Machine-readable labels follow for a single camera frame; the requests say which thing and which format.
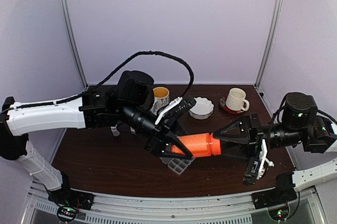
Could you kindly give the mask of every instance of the cup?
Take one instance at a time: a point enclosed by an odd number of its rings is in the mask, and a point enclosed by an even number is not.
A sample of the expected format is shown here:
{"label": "cup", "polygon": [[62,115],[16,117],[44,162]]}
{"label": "cup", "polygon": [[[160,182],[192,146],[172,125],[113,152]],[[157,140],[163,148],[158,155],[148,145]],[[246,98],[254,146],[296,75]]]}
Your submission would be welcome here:
{"label": "cup", "polygon": [[239,88],[232,88],[226,100],[226,106],[232,111],[248,111],[249,101],[245,99],[246,93]]}
{"label": "cup", "polygon": [[165,87],[156,87],[153,89],[154,103],[151,111],[157,114],[157,111],[163,107],[167,106],[170,102],[170,91]]}

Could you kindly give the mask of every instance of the saucer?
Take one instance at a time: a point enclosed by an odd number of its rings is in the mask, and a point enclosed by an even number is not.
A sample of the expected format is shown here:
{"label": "saucer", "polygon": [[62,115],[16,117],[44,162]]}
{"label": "saucer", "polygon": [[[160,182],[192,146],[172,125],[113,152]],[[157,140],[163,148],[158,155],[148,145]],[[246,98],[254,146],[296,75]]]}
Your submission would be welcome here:
{"label": "saucer", "polygon": [[239,111],[232,111],[231,109],[229,109],[227,106],[226,106],[226,99],[227,99],[227,96],[223,96],[222,98],[220,98],[219,100],[219,105],[220,107],[225,110],[226,112],[230,113],[230,114],[241,114],[241,113],[244,113],[245,111],[243,110],[239,110]]}

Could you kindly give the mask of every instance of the white wall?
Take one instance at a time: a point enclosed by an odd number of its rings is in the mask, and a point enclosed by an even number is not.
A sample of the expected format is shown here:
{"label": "white wall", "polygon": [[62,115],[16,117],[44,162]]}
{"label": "white wall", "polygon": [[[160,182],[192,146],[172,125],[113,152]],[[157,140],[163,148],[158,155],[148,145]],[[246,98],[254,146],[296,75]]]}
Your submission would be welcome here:
{"label": "white wall", "polygon": [[[276,110],[284,94],[300,91],[314,96],[319,109],[337,118],[337,0],[284,0],[262,90]],[[293,149],[300,169],[337,154]],[[337,223],[337,181],[317,186],[330,224]]]}
{"label": "white wall", "polygon": [[[0,0],[0,102],[30,102],[81,91],[60,0]],[[35,132],[31,141],[50,160],[60,130]],[[0,223],[17,224],[31,178],[0,158]]]}
{"label": "white wall", "polygon": [[[99,82],[138,51],[185,59],[196,83],[254,83],[274,0],[68,0],[87,81]],[[137,58],[126,69],[156,82],[187,83],[187,71],[161,57]],[[108,83],[116,83],[117,74]]]}

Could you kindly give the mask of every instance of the white mug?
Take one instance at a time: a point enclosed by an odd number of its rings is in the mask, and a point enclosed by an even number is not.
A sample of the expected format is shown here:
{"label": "white mug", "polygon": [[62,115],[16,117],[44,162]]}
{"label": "white mug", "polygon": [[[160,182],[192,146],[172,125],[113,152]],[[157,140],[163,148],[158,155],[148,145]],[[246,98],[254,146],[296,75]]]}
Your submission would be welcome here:
{"label": "white mug", "polygon": [[157,114],[157,111],[163,107],[167,106],[170,102],[170,91],[165,87],[157,87],[153,89],[154,103],[151,111]]}
{"label": "white mug", "polygon": [[226,106],[232,111],[248,111],[249,101],[245,99],[246,93],[239,88],[232,88],[226,100]]}

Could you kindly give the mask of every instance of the bowl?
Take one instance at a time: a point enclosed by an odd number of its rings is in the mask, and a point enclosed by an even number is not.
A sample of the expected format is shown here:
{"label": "bowl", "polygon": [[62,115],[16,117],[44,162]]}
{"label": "bowl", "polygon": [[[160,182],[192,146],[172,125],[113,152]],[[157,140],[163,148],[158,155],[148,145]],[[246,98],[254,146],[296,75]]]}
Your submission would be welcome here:
{"label": "bowl", "polygon": [[189,110],[190,116],[197,120],[205,120],[209,118],[214,110],[214,104],[207,98],[197,97],[195,106]]}

